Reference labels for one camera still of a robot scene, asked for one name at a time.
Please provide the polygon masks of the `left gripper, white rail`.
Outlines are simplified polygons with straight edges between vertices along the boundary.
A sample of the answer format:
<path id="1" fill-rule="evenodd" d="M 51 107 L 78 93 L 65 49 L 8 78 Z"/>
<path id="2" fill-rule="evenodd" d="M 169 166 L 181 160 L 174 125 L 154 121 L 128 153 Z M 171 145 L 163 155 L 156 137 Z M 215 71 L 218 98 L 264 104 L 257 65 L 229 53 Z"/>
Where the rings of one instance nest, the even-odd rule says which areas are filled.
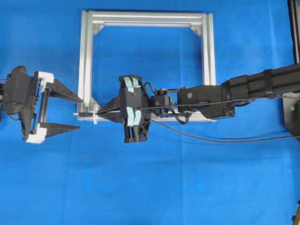
<path id="1" fill-rule="evenodd" d="M 41 84 L 42 91 L 45 91 L 46 85 L 49 83 L 50 97 L 83 102 L 58 79 L 54 79 L 53 74 L 38 71 L 34 76 L 30 76 L 27 74 L 25 66 L 15 67 L 7 75 L 7 81 L 3 85 L 5 113 L 8 116 L 18 115 L 22 126 L 22 139 L 27 143 L 42 143 L 45 138 L 80 129 L 80 126 L 43 122 L 32 133 L 30 132 L 31 122 L 35 116 L 38 85 Z"/>

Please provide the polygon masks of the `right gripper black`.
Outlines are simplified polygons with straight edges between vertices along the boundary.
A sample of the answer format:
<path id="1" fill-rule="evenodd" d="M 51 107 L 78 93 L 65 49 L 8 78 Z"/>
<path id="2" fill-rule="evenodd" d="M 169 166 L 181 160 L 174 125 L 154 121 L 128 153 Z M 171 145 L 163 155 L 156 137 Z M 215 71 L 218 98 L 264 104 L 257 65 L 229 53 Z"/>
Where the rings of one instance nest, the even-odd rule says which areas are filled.
<path id="1" fill-rule="evenodd" d="M 151 112 L 147 110 L 149 96 L 136 75 L 119 77 L 119 96 L 101 107 L 97 116 L 115 123 L 124 124 L 124 142 L 136 143 L 148 140 Z"/>

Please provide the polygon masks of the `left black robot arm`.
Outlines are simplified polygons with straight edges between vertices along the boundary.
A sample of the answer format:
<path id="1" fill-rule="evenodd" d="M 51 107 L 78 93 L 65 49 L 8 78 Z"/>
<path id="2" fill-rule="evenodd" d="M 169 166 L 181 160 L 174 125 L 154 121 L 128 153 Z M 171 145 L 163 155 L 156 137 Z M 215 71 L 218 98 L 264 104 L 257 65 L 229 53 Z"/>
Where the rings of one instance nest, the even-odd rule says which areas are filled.
<path id="1" fill-rule="evenodd" d="M 79 126 L 46 122 L 49 98 L 83 101 L 52 73 L 27 74 L 25 66 L 15 67 L 0 85 L 0 108 L 14 121 L 20 121 L 22 139 L 40 144 L 46 138 L 79 130 Z"/>

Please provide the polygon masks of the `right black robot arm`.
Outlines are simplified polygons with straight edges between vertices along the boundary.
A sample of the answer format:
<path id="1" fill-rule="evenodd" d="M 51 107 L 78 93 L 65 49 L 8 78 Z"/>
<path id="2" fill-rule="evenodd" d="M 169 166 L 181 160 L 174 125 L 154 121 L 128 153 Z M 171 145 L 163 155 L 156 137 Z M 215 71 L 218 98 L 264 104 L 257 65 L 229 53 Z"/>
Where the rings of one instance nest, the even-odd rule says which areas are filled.
<path id="1" fill-rule="evenodd" d="M 192 88 L 152 89 L 140 76 L 119 77 L 119 95 L 94 111 L 93 116 L 123 124 L 124 142 L 148 140 L 152 115 L 174 117 L 180 124 L 189 122 L 192 114 L 200 112 L 207 119 L 235 117 L 235 108 L 244 107 L 256 99 L 275 99 L 288 92 L 300 90 L 300 66 L 294 64 L 267 69 L 254 75 L 242 75 L 221 85 L 200 85 Z"/>

